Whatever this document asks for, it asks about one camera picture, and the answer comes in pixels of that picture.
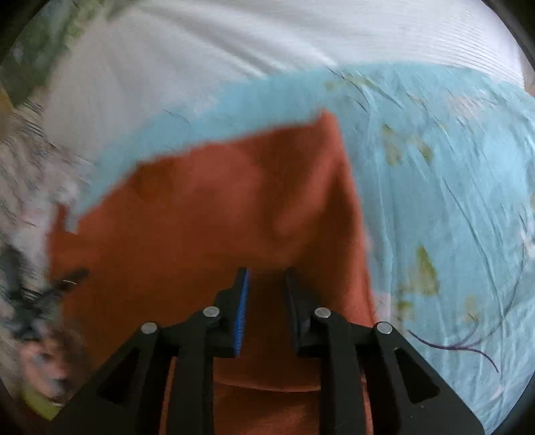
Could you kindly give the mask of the rust orange knit sweater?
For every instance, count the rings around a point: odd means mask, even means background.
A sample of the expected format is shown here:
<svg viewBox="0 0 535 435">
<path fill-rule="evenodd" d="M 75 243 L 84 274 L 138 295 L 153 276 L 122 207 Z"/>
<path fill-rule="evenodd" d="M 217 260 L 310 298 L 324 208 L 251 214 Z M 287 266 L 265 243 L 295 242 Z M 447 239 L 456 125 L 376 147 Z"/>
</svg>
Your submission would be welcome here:
<svg viewBox="0 0 535 435">
<path fill-rule="evenodd" d="M 362 211 L 335 116 L 144 163 L 49 238 L 52 276 L 84 267 L 64 319 L 103 364 L 143 323 L 175 325 L 251 273 L 241 355 L 215 365 L 219 434 L 315 434 L 316 364 L 291 349 L 283 275 L 372 325 Z"/>
</svg>

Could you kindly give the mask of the light blue floral bedsheet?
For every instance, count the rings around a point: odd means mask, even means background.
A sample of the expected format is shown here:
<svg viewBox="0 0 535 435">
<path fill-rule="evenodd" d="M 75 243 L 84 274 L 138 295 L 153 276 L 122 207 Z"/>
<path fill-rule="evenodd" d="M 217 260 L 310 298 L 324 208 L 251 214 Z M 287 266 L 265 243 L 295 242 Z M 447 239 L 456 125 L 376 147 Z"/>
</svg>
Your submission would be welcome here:
<svg viewBox="0 0 535 435">
<path fill-rule="evenodd" d="M 134 166 L 204 141 L 338 119 L 362 201 L 376 314 L 489 434 L 534 406 L 534 99 L 468 68 L 366 64 L 228 83 L 106 146 L 75 213 Z"/>
</svg>

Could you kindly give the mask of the black white patterned cloth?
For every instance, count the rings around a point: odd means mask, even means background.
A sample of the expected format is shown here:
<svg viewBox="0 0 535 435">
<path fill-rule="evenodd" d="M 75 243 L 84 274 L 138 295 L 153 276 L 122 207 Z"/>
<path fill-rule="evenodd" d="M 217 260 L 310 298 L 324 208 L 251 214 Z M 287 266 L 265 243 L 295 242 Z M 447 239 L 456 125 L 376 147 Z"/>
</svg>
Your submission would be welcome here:
<svg viewBox="0 0 535 435">
<path fill-rule="evenodd" d="M 87 161 L 49 141 L 44 89 L 1 105 L 1 379 L 14 395 L 65 404 L 84 378 L 82 345 L 62 328 L 59 302 L 44 299 L 48 237 L 59 206 L 80 195 Z"/>
</svg>

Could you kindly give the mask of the white striped blanket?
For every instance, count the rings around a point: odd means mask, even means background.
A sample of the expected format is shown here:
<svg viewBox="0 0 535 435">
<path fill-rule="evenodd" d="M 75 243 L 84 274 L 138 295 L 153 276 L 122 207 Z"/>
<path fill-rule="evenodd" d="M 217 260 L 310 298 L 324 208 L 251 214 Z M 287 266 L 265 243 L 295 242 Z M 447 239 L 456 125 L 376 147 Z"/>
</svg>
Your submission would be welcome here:
<svg viewBox="0 0 535 435">
<path fill-rule="evenodd" d="M 43 125 L 84 157 L 226 82 L 322 66 L 421 62 L 528 88 L 533 70 L 481 1 L 134 1 L 97 14 L 59 60 Z"/>
</svg>

